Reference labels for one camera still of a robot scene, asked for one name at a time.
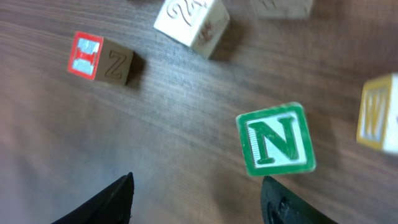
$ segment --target red letter block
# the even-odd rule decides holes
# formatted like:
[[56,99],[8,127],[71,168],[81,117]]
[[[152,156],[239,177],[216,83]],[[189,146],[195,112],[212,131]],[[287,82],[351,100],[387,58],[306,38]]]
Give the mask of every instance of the red letter block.
[[88,80],[126,84],[133,51],[103,37],[76,32],[68,71]]

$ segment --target green border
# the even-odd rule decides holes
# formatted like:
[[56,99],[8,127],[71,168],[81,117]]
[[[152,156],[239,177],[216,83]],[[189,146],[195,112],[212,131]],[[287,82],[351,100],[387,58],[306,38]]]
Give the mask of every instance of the green border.
[[[296,112],[297,114],[298,125],[300,127],[302,139],[308,139],[308,141],[303,141],[307,163],[292,166],[255,168],[246,122],[253,119],[266,118],[291,111]],[[311,137],[308,130],[307,121],[305,119],[304,109],[300,103],[287,103],[273,108],[239,115],[236,117],[236,125],[238,126],[239,137],[241,139],[243,149],[243,157],[246,162],[246,169],[249,175],[264,176],[272,174],[293,174],[298,172],[311,172],[316,168],[317,162],[312,149]]]

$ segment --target block face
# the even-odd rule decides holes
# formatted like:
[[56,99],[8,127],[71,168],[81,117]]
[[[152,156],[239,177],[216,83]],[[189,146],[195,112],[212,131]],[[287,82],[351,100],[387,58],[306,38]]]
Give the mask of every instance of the block face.
[[76,32],[68,63],[68,71],[83,78],[95,79],[103,38]]
[[95,80],[126,84],[133,51],[104,39]]
[[308,172],[316,167],[300,104],[242,114],[236,122],[249,175]]
[[191,46],[212,0],[166,0],[154,27],[171,38]]
[[213,53],[229,24],[229,14],[221,1],[215,1],[194,40],[192,49],[205,58]]
[[310,16],[314,0],[251,0],[257,17],[304,19]]
[[386,136],[383,149],[386,152],[398,154],[398,74],[392,77],[392,90],[389,103]]
[[357,142],[375,149],[383,149],[391,90],[391,75],[365,83],[358,119]]
[[154,27],[208,58],[228,22],[221,0],[166,0]]

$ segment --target red border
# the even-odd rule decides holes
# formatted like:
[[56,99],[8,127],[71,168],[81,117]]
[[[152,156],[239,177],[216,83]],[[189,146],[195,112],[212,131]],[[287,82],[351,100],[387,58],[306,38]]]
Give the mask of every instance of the red border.
[[[72,68],[73,59],[75,59],[73,56],[76,53],[77,43],[78,43],[78,40],[80,38],[84,38],[84,39],[87,39],[87,40],[92,40],[92,41],[95,41],[95,42],[99,42],[99,48],[98,48],[97,56],[96,56],[95,61],[94,61],[93,74],[91,74],[91,75],[88,75],[86,73],[80,72],[80,71],[75,70],[75,69]],[[81,76],[83,78],[86,78],[88,80],[94,80],[95,75],[96,75],[96,71],[97,71],[97,67],[98,67],[98,61],[100,60],[100,55],[101,55],[101,49],[102,49],[103,42],[104,42],[104,38],[103,37],[87,34],[87,33],[80,32],[80,31],[76,31],[75,38],[73,39],[73,43],[72,43],[72,49],[70,51],[70,56],[69,56],[68,72],[70,72],[72,74],[75,74],[75,75],[78,75],[78,76]]]

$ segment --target brown tabletop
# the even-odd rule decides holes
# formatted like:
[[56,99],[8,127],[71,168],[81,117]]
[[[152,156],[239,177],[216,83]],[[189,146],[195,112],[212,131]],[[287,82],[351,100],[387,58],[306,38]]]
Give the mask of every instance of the brown tabletop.
[[[51,223],[129,171],[131,223],[262,223],[242,113],[297,101],[318,167],[276,179],[340,223],[398,222],[398,158],[356,143],[370,78],[398,70],[395,0],[319,0],[305,21],[232,21],[213,60],[153,28],[158,0],[0,2],[0,223]],[[67,73],[76,30],[133,49],[127,86]]]

